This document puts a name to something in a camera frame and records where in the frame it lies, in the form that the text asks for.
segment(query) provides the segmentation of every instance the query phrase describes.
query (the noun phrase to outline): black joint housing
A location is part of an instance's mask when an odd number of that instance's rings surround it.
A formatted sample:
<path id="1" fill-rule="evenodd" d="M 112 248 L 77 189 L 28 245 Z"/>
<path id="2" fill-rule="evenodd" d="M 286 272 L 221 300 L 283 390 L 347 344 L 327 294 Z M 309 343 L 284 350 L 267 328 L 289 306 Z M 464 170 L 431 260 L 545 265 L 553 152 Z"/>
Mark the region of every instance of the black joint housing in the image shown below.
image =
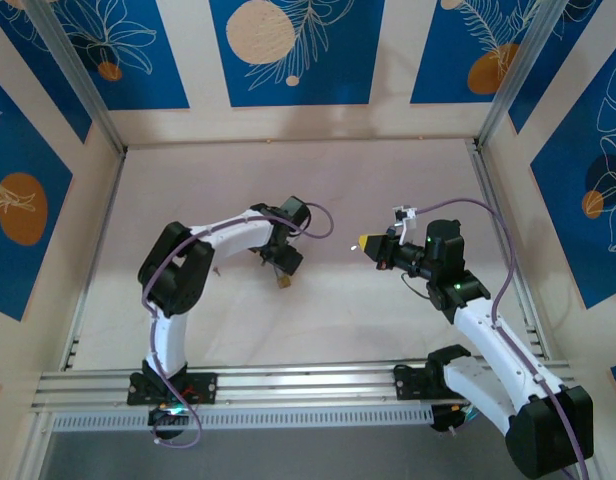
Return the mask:
<path id="1" fill-rule="evenodd" d="M 461 345 L 451 345 L 428 355 L 423 369 L 397 365 L 393 369 L 398 400 L 461 399 L 461 395 L 446 386 L 444 366 L 459 357 L 470 357 Z"/>
<path id="2" fill-rule="evenodd" d="M 259 203 L 250 207 L 251 210 L 260 212 L 262 215 L 283 218 L 296 227 L 300 227 L 310 217 L 310 208 L 297 197 L 290 197 L 281 207 L 269 207 L 265 203 Z M 270 241 L 263 247 L 251 249 L 259 253 L 259 256 L 286 275 L 293 275 L 303 260 L 293 246 L 288 245 L 288 237 L 297 230 L 283 223 L 274 224 Z"/>
<path id="3" fill-rule="evenodd" d="M 139 269 L 139 283 L 143 289 L 177 246 L 190 238 L 190 229 L 179 222 L 166 226 Z M 166 318 L 190 310 L 201 297 L 210 271 L 215 250 L 209 243 L 194 240 L 177 254 L 181 265 L 171 261 L 148 294 L 148 300 L 157 305 Z"/>
<path id="4" fill-rule="evenodd" d="M 594 454 L 593 404 L 583 387 L 555 394 L 572 426 L 584 458 Z M 563 421 L 549 397 L 535 399 L 511 417 L 506 447 L 517 468 L 535 479 L 577 462 Z"/>

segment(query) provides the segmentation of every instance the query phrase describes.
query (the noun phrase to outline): metal rail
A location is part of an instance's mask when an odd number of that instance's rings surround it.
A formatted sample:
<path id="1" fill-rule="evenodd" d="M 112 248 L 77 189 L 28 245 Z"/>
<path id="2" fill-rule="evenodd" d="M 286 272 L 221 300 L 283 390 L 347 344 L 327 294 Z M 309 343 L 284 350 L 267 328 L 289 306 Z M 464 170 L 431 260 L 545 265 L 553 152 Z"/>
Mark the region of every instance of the metal rail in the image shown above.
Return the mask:
<path id="1" fill-rule="evenodd" d="M 403 405 L 396 397 L 392 370 L 397 364 L 422 368 L 425 360 L 356 364 L 201 368 L 215 372 L 216 406 L 221 408 L 333 407 Z M 574 381 L 567 362 L 546 362 L 566 384 Z M 44 373 L 32 409 L 44 412 L 147 409 L 129 407 L 126 396 L 133 370 Z M 448 404 L 456 400 L 411 402 Z M 213 408 L 201 406 L 202 409 Z"/>
<path id="2" fill-rule="evenodd" d="M 492 175 L 490 174 L 488 163 L 484 159 L 483 154 L 477 149 L 474 141 L 466 141 L 466 147 L 468 149 L 470 159 L 472 160 L 477 182 L 481 188 L 484 201 L 494 208 L 495 211 L 499 212 L 502 218 L 506 219 L 507 216 L 501 208 L 499 194 L 495 187 L 495 182 L 493 181 Z M 504 258 L 509 258 L 510 251 L 506 243 L 504 232 L 494 218 L 492 219 L 492 224 L 499 243 L 501 254 Z M 554 345 L 552 344 L 550 337 L 547 335 L 539 314 L 537 313 L 537 307 L 532 297 L 530 286 L 528 285 L 526 276 L 523 273 L 522 262 L 520 262 L 519 259 L 517 260 L 517 269 L 513 277 L 513 285 L 515 287 L 515 293 L 517 294 L 517 300 L 519 301 L 519 307 L 524 314 L 528 334 L 530 337 L 533 335 L 535 336 L 539 342 L 541 353 L 546 360 L 554 359 L 556 358 Z"/>

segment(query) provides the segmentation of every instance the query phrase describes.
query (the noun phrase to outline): wall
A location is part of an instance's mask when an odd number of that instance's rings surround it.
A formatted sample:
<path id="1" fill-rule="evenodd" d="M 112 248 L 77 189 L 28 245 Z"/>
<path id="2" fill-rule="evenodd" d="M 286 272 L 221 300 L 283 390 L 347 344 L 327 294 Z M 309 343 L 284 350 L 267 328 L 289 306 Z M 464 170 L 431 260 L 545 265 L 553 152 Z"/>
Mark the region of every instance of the wall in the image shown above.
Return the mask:
<path id="1" fill-rule="evenodd" d="M 555 230 L 559 221 L 556 217 L 551 218 L 555 211 L 547 209 L 530 168 L 533 159 L 554 143 L 553 134 L 558 134 L 555 132 L 558 132 L 562 120 L 615 49 L 616 0 L 604 0 L 519 134 L 516 134 L 512 121 L 506 119 L 485 154 L 507 200 L 510 218 L 516 220 L 517 244 L 540 312 L 552 326 L 558 348 L 571 361 L 577 378 L 593 396 L 596 451 L 608 467 L 608 478 L 616 479 L 616 387 L 609 372 L 616 365 L 616 294 L 594 306 L 589 304 L 588 309 L 585 307 L 585 296 L 582 298 L 580 293 L 585 292 L 584 283 L 580 278 L 578 286 L 573 277 L 572 262 L 569 264 L 564 255 L 564 242 L 560 242 Z M 588 107 L 587 117 L 592 118 L 590 121 L 594 125 L 599 105 L 590 104 Z M 568 142 L 574 145 L 572 150 L 581 148 L 578 143 L 581 137 L 576 133 L 570 135 Z M 591 130 L 589 136 L 583 136 L 585 143 L 597 146 L 598 137 L 596 129 Z M 554 161 L 566 167 L 546 179 L 567 190 L 563 192 L 564 198 L 569 198 L 569 178 L 580 161 L 576 151 L 572 150 L 568 147 L 562 149 L 562 155 L 566 155 L 564 158 L 560 158 L 559 153 L 554 155 Z M 607 228 L 608 212 L 598 212 L 606 216 L 600 217 L 606 218 L 606 222 L 600 224 L 591 220 L 586 231 L 575 230 L 574 226 L 584 214 L 581 201 L 586 193 L 583 178 L 580 183 L 581 192 L 572 203 L 570 222 L 564 218 L 564 223 L 569 224 L 570 235 L 581 235 L 578 237 L 581 239 L 588 238 L 586 235 L 590 231 L 603 227 L 604 223 Z M 549 186 L 543 185 L 542 188 L 546 193 Z M 567 240 L 566 233 L 560 235 L 562 240 Z M 602 264 L 592 260 L 597 258 L 597 245 L 584 245 L 590 253 L 590 272 L 602 268 Z M 616 257 L 613 258 L 616 268 Z"/>
<path id="2" fill-rule="evenodd" d="M 62 109 L 70 103 L 62 81 L 44 68 L 45 46 L 14 4 L 0 0 L 0 25 Z M 124 140 L 137 145 L 474 136 L 538 4 L 56 0 L 51 8 Z M 82 128 L 74 116 L 71 125 Z"/>
<path id="3" fill-rule="evenodd" d="M 13 314 L 0 312 L 1 478 L 7 470 L 17 426 L 30 406 L 40 372 L 58 368 L 118 161 L 96 127 L 82 143 L 1 29 L 0 85 L 72 173 L 72 183 L 23 315 L 13 318 Z M 0 125 L 0 133 L 5 128 L 9 128 L 7 122 Z M 18 141 L 29 145 L 30 138 L 23 132 Z M 31 156 L 37 153 L 29 151 Z M 0 165 L 19 160 L 22 159 L 0 155 Z M 49 189 L 54 187 L 51 184 L 45 187 L 50 204 Z M 12 252 L 16 255 L 15 247 L 4 247 L 0 256 Z"/>

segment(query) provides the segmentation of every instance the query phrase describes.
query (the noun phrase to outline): black clamp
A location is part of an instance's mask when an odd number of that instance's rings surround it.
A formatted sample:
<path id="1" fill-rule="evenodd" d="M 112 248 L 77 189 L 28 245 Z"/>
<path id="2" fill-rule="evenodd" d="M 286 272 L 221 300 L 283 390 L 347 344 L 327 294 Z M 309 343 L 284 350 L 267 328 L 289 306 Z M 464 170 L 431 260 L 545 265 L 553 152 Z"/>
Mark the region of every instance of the black clamp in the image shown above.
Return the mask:
<path id="1" fill-rule="evenodd" d="M 444 381 L 444 366 L 459 357 L 470 357 L 470 352 L 461 345 L 452 345 L 429 354 L 424 368 L 397 365 L 393 370 L 397 400 L 457 400 L 432 406 L 431 427 L 438 432 L 458 428 L 466 420 L 460 405 L 464 398 L 450 390 Z"/>
<path id="2" fill-rule="evenodd" d="M 269 207 L 265 203 L 259 203 L 250 209 L 262 215 L 283 218 L 297 227 L 310 219 L 310 208 L 294 196 L 286 200 L 281 207 Z M 288 238 L 292 237 L 296 230 L 274 220 L 271 223 L 273 231 L 268 243 L 251 250 L 258 253 L 265 263 L 270 263 L 286 275 L 293 275 L 304 259 L 295 247 L 288 245 Z"/>
<path id="3" fill-rule="evenodd" d="M 168 381 L 191 405 L 214 405 L 217 396 L 216 373 L 188 373 L 187 366 L 170 377 Z M 141 373 L 130 375 L 128 405 L 172 405 L 179 403 L 168 390 L 163 380 L 146 360 L 141 364 Z"/>
<path id="4" fill-rule="evenodd" d="M 393 369 L 397 400 L 462 399 L 444 381 L 444 366 L 459 357 L 470 357 L 470 352 L 452 345 L 430 353 L 424 368 L 397 365 Z"/>

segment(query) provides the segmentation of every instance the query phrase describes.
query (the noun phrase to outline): purple cable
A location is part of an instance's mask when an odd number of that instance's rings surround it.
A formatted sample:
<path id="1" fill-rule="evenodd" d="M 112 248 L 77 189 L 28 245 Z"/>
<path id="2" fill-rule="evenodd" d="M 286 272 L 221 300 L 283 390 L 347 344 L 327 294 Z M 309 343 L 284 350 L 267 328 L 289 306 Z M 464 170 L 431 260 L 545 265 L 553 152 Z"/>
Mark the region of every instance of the purple cable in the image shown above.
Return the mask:
<path id="1" fill-rule="evenodd" d="M 192 413 L 193 419 L 195 423 L 197 424 L 197 434 L 193 441 L 189 443 L 185 443 L 185 444 L 176 444 L 172 442 L 163 442 L 160 438 L 155 436 L 155 443 L 157 443 L 158 445 L 163 445 L 164 447 L 176 448 L 176 449 L 194 447 L 195 445 L 197 445 L 197 443 L 199 443 L 199 440 L 201 440 L 202 426 L 201 426 L 201 419 L 199 418 L 199 415 L 197 414 L 197 412 L 192 408 L 190 403 L 186 401 L 183 395 L 181 395 L 177 391 L 177 389 L 173 386 L 173 384 L 170 383 L 170 381 L 168 380 L 168 377 L 166 375 L 166 372 L 164 371 L 163 365 L 161 364 L 161 361 L 159 360 L 159 357 L 157 356 L 155 336 L 157 332 L 158 312 L 156 308 L 151 307 L 150 304 L 148 303 L 148 294 L 150 293 L 152 288 L 155 286 L 157 279 L 164 272 L 164 270 L 170 264 L 170 262 L 179 254 L 179 252 L 181 252 L 184 248 L 186 248 L 188 245 L 190 245 L 194 241 L 200 238 L 203 238 L 207 235 L 210 235 L 211 233 L 218 232 L 226 228 L 234 227 L 235 225 L 239 225 L 242 223 L 266 220 L 273 224 L 282 223 L 288 227 L 292 227 L 294 230 L 298 231 L 301 235 L 306 235 L 307 237 L 310 237 L 310 238 L 323 239 L 323 238 L 329 237 L 335 229 L 335 221 L 332 218 L 332 215 L 330 214 L 330 212 L 326 210 L 325 207 L 318 205 L 316 203 L 307 203 L 306 205 L 318 208 L 319 210 L 321 210 L 322 212 L 326 214 L 326 216 L 328 217 L 328 220 L 330 221 L 330 228 L 328 229 L 328 232 L 326 232 L 325 234 L 316 235 L 314 233 L 307 232 L 306 230 L 297 227 L 295 224 L 293 224 L 292 222 L 284 218 L 267 216 L 267 215 L 235 218 L 233 220 L 229 220 L 220 225 L 217 225 L 216 227 L 212 229 L 204 230 L 195 235 L 192 235 L 191 237 L 181 242 L 179 245 L 175 247 L 175 249 L 172 252 L 170 252 L 170 254 L 166 257 L 166 259 L 161 263 L 161 265 L 159 265 L 157 270 L 155 270 L 155 273 L 152 275 L 152 277 L 150 277 L 150 280 L 146 284 L 146 288 L 144 289 L 141 295 L 141 304 L 150 312 L 150 315 L 152 317 L 152 324 L 150 325 L 150 354 L 152 356 L 152 360 L 155 364 L 155 367 L 157 367 L 157 373 L 159 374 L 159 377 L 161 378 L 161 380 L 164 382 L 164 385 L 168 387 L 168 390 L 170 390 L 170 392 L 175 396 L 175 398 L 179 402 L 181 402 L 181 404 L 186 408 L 186 410 Z"/>
<path id="2" fill-rule="evenodd" d="M 506 333 L 506 331 L 502 327 L 497 326 L 495 323 L 496 321 L 495 319 L 497 318 L 497 310 L 499 307 L 499 303 L 501 302 L 501 299 L 504 296 L 506 289 L 508 288 L 508 286 L 510 285 L 510 282 L 512 281 L 512 277 L 514 275 L 515 268 L 517 265 L 516 264 L 517 255 L 515 253 L 515 245 L 512 241 L 510 230 L 508 230 L 508 227 L 506 226 L 504 219 L 494 208 L 492 208 L 490 205 L 480 200 L 475 200 L 474 198 L 453 198 L 452 200 L 446 200 L 445 202 L 438 203 L 431 207 L 417 209 L 417 213 L 422 214 L 422 213 L 432 212 L 433 210 L 437 210 L 438 208 L 445 207 L 446 205 L 450 205 L 453 203 L 472 203 L 475 205 L 479 205 L 480 207 L 488 210 L 490 214 L 497 220 L 497 222 L 501 226 L 501 229 L 503 230 L 504 235 L 506 236 L 506 241 L 508 242 L 508 250 L 510 251 L 510 259 L 508 262 L 508 275 L 506 275 L 506 280 L 504 280 L 504 283 L 501 286 L 501 289 L 499 290 L 499 292 L 495 296 L 495 299 L 492 302 L 492 310 L 491 310 L 490 319 L 497 333 L 499 333 L 499 335 L 504 339 L 504 341 L 508 344 L 508 346 L 515 352 L 515 355 L 519 357 L 519 359 L 524 364 L 524 366 L 530 371 L 530 373 L 532 373 L 533 377 L 537 378 L 536 376 L 539 375 L 540 376 L 539 378 L 542 378 L 537 368 L 535 368 L 534 363 L 531 362 L 528 359 L 528 357 L 526 357 L 526 355 L 524 355 L 524 353 L 517 346 L 517 344 L 512 340 L 512 338 L 510 338 L 510 336 Z M 557 397 L 555 396 L 555 394 L 552 393 L 552 390 L 550 390 L 546 381 L 540 380 L 537 383 L 541 386 L 541 388 L 543 388 L 543 390 L 546 392 L 546 394 L 552 401 L 553 405 L 555 406 L 555 409 L 557 410 L 557 415 L 559 415 L 559 418 L 561 419 L 564 425 L 564 428 L 566 429 L 568 439 L 570 440 L 570 444 L 572 445 L 573 451 L 575 452 L 575 456 L 577 457 L 577 462 L 579 463 L 579 467 L 581 468 L 582 479 L 589 480 L 588 468 L 586 467 L 586 461 L 584 459 L 583 452 L 581 451 L 581 446 L 579 445 L 579 441 L 577 440 L 575 431 L 573 430 L 572 425 L 570 424 L 570 420 L 568 420 L 568 416 L 566 415 L 566 412 L 564 412 L 564 409 L 559 403 L 559 400 L 557 400 Z"/>

